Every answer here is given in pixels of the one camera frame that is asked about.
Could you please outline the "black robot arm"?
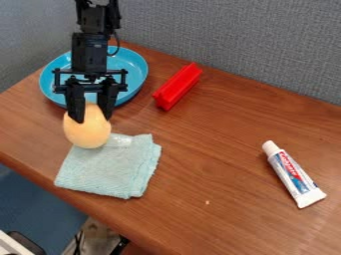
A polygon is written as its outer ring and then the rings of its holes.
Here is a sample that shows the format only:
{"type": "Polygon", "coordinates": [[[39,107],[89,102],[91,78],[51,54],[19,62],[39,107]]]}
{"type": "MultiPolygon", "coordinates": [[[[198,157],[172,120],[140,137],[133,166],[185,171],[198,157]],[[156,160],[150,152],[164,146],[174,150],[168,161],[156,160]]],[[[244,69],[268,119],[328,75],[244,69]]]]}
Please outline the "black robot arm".
{"type": "Polygon", "coordinates": [[[86,118],[86,93],[98,94],[98,106],[106,120],[114,113],[120,92],[129,90],[126,69],[110,70],[108,58],[121,51],[109,52],[109,42],[121,39],[117,30],[121,26],[120,0],[108,5],[95,5],[93,0],[75,0],[81,32],[73,34],[71,68],[57,68],[54,92],[63,94],[69,117],[79,124],[86,118]]]}

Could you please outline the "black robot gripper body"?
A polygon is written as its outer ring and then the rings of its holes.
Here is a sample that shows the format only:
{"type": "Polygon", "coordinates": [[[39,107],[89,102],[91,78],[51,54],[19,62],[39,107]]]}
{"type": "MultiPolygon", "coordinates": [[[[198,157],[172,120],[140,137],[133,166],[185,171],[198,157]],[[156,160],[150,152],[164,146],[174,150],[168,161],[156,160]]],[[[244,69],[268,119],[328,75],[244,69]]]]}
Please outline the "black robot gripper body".
{"type": "Polygon", "coordinates": [[[73,35],[71,68],[57,68],[54,92],[66,94],[70,88],[81,88],[83,93],[104,94],[105,87],[114,87],[118,92],[126,92],[129,71],[110,70],[109,58],[118,54],[109,52],[110,36],[105,34],[75,33],[73,35]]]}

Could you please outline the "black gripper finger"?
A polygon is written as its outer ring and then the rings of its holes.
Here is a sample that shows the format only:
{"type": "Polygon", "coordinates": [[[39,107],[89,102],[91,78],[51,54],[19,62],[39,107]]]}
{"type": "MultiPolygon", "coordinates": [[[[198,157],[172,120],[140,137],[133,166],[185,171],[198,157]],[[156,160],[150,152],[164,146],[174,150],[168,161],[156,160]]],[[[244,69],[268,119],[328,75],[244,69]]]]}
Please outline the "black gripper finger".
{"type": "Polygon", "coordinates": [[[106,120],[113,116],[117,98],[120,93],[118,83],[106,83],[102,88],[102,92],[98,94],[98,105],[102,109],[106,120]]]}
{"type": "Polygon", "coordinates": [[[67,86],[66,102],[70,118],[82,124],[86,114],[85,88],[82,85],[73,84],[67,86]]]}

